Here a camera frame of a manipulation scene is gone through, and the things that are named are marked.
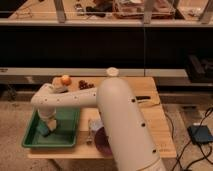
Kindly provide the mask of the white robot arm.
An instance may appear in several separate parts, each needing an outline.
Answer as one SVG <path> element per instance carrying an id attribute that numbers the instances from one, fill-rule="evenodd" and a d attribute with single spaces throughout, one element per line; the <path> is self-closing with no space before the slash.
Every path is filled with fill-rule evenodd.
<path id="1" fill-rule="evenodd" d="M 44 84 L 31 99 L 42 119 L 56 107 L 97 107 L 118 171 L 166 171 L 128 82 L 104 79 L 97 88 L 55 94 Z"/>

